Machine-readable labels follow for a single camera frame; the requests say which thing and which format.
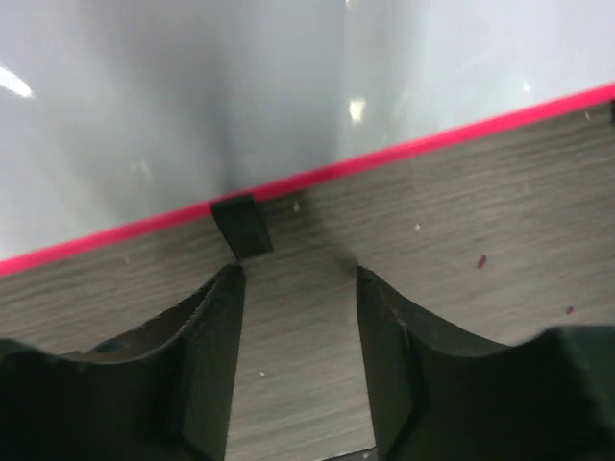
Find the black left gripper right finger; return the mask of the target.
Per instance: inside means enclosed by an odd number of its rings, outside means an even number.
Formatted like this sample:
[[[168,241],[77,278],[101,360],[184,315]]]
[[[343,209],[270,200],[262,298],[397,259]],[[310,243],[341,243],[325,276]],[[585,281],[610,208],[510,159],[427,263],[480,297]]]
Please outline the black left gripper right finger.
[[[365,268],[357,321],[380,459],[613,458],[613,327],[550,328],[507,346]]]

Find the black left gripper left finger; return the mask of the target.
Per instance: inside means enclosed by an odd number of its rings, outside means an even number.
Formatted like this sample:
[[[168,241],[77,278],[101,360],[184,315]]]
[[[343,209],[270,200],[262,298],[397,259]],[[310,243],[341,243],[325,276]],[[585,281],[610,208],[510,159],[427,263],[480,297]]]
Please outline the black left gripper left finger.
[[[86,352],[1,343],[5,460],[221,460],[245,298],[241,267]]]

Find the pink framed whiteboard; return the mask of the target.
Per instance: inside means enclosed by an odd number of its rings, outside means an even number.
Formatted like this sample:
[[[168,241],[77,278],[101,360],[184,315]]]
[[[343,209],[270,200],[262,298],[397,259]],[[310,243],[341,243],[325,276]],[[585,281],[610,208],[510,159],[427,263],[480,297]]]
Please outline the pink framed whiteboard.
[[[5,1],[1,272],[613,96],[610,1]]]

